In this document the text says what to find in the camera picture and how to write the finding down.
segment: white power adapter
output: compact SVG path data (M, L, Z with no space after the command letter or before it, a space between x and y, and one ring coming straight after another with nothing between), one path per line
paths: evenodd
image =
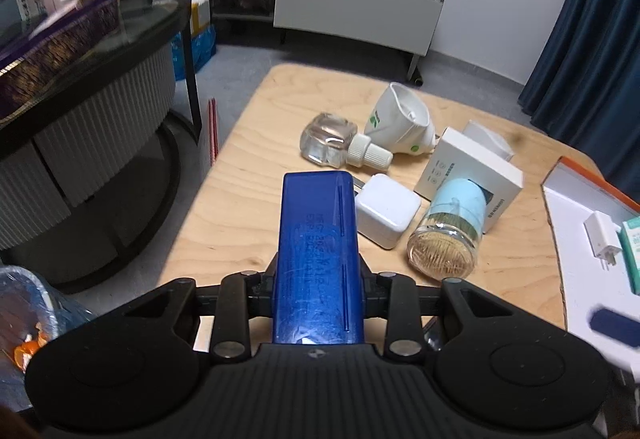
M616 253L622 250L622 245L611 217L607 213L595 211L584 222L584 229L591 242L593 256L615 265Z
M355 198L358 232L391 249L420 209L420 197L384 174L367 181Z

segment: white cabinet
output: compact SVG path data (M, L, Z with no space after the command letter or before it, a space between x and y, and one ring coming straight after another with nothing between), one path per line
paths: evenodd
M273 25L424 56L441 9L440 0L276 0Z

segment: light blue lid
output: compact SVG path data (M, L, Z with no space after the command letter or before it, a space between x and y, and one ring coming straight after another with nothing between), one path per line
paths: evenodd
M427 212L459 215L474 227L478 235L482 235L486 200L482 188L474 182L451 179L438 188Z

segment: blue curtain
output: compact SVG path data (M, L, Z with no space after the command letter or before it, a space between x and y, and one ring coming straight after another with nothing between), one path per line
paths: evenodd
M640 0L566 0L518 101L640 201Z

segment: round glass table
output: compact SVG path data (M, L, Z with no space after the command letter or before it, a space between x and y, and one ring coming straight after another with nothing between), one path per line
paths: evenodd
M182 50L192 120L170 111L170 42L191 39L190 16L191 0L122 0L116 30L0 120L3 263L76 292L114 275L153 237L180 177L166 121L196 143L202 130L190 43ZM28 29L0 29L0 52Z

